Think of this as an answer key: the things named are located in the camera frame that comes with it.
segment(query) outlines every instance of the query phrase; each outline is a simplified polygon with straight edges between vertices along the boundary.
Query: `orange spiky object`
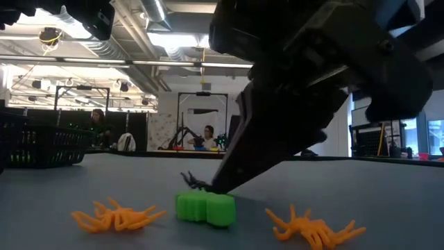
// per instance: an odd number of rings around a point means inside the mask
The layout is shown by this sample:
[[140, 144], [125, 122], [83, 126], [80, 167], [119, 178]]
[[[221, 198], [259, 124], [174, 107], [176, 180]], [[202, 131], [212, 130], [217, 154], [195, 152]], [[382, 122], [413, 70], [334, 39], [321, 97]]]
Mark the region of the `orange spiky object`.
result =
[[300, 233], [310, 243], [311, 249], [322, 250], [323, 245], [328, 249], [334, 249], [338, 244], [354, 238], [366, 231], [365, 227], [353, 230], [355, 221], [352, 220], [342, 231], [333, 232], [322, 219], [310, 220], [311, 210], [305, 212], [304, 217], [296, 217], [293, 205], [290, 205], [291, 220], [285, 223], [277, 217], [271, 210], [265, 210], [267, 215], [280, 227], [285, 229], [285, 233], [280, 233], [278, 228], [273, 227], [273, 231], [278, 240], [288, 240], [294, 233]]
[[81, 229], [90, 233], [100, 233], [110, 229], [113, 222], [116, 231], [139, 229], [147, 226], [167, 213], [166, 211], [162, 211], [148, 216], [150, 212], [155, 210], [155, 206], [152, 206], [143, 212], [135, 212], [132, 208], [122, 208], [111, 198], [108, 198], [108, 201], [116, 208], [116, 210], [110, 210], [102, 203], [93, 201], [94, 205], [97, 207], [95, 210], [96, 218], [90, 217], [80, 211], [72, 212], [71, 215]]

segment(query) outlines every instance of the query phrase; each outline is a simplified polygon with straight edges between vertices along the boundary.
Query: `window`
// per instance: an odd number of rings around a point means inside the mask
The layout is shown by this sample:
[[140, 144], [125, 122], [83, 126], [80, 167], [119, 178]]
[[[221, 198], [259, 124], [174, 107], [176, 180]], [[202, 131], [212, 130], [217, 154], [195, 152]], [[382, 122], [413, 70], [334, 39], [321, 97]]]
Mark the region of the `window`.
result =
[[444, 120], [429, 121], [429, 152], [441, 156], [439, 148], [444, 147]]
[[418, 128], [416, 127], [416, 118], [402, 120], [405, 124], [405, 144], [413, 151], [413, 156], [418, 157]]

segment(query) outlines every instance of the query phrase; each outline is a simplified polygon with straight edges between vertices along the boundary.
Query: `table surface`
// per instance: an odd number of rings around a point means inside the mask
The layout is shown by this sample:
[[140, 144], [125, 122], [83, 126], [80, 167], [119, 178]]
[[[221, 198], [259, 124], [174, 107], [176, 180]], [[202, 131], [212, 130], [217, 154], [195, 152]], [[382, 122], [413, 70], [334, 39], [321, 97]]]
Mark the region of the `table surface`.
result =
[[[275, 239], [270, 208], [284, 220], [294, 203], [338, 231], [355, 219], [367, 232], [339, 249], [444, 249], [444, 168], [357, 160], [283, 162], [238, 187], [237, 223], [215, 229], [176, 219], [179, 173], [211, 181], [220, 160], [86, 155], [78, 166], [7, 169], [0, 175], [0, 249], [310, 249], [299, 236]], [[168, 211], [143, 230], [88, 234], [70, 212], [92, 215], [106, 197]]]

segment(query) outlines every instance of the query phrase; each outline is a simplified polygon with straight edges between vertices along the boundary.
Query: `laboratory room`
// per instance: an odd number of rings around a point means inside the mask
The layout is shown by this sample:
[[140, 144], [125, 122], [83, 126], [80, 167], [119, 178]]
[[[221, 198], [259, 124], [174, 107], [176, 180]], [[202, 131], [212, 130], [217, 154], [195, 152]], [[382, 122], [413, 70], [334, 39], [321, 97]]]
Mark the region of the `laboratory room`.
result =
[[444, 249], [443, 10], [0, 3], [0, 249]]

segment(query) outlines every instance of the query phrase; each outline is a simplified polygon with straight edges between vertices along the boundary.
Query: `dark hair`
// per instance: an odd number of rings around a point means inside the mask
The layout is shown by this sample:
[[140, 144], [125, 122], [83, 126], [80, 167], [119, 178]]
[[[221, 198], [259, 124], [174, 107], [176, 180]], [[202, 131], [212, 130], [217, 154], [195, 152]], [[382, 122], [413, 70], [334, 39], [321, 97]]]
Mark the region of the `dark hair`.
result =
[[214, 134], [214, 128], [210, 125], [205, 126], [205, 128], [208, 128], [208, 130], [211, 132], [211, 137], [213, 137]]
[[96, 108], [92, 112], [99, 114], [99, 124], [103, 125], [105, 123], [105, 114], [103, 113], [103, 111], [100, 108]]

